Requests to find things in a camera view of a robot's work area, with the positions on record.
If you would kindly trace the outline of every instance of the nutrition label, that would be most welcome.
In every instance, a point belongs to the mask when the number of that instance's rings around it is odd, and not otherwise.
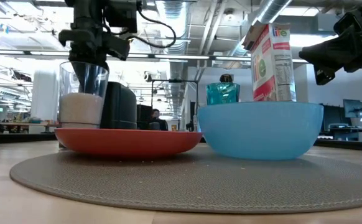
[[[280,85],[277,89],[277,101],[295,101],[293,85]]]
[[[275,55],[275,76],[278,85],[293,82],[293,65],[290,55]]]

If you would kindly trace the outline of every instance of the black container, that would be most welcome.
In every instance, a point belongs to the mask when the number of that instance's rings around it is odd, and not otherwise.
[[[101,128],[137,129],[136,95],[118,82],[108,82]]]
[[[152,107],[146,105],[137,105],[137,126],[141,130],[149,130],[149,121],[151,120]]]

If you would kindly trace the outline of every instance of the placemat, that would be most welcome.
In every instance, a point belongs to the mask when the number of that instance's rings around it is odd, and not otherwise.
[[[362,206],[362,166],[322,157],[248,161],[197,147],[172,158],[119,161],[60,152],[15,165],[32,189],[121,208],[208,213],[299,213]]]

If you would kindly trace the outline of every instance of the person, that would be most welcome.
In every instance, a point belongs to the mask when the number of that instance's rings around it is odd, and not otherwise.
[[[158,109],[153,109],[151,120],[149,120],[148,123],[149,124],[150,123],[159,123],[161,131],[168,131],[169,129],[167,127],[167,122],[165,120],[160,119],[159,116],[160,116],[160,111]]]

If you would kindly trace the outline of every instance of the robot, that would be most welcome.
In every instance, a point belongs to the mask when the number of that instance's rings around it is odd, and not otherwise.
[[[341,68],[346,72],[362,68],[362,7],[347,12],[333,29],[337,38],[299,52],[300,58],[314,65],[317,85],[332,81]]]
[[[65,3],[68,7],[73,7],[74,21],[71,24],[71,30],[62,30],[58,39],[63,46],[71,41],[70,62],[83,62],[73,63],[72,66],[81,86],[84,86],[85,92],[88,92],[88,89],[92,90],[95,85],[94,75],[89,75],[88,80],[85,79],[86,72],[96,73],[94,68],[88,64],[99,65],[109,71],[106,56],[126,60],[132,39],[139,39],[148,45],[162,49],[174,45],[177,39],[171,26],[143,15],[142,8],[146,7],[145,1],[65,0]],[[157,45],[133,35],[133,33],[137,33],[137,12],[147,21],[168,27],[173,33],[173,41],[167,45]],[[122,31],[113,33],[110,27],[121,27]]]

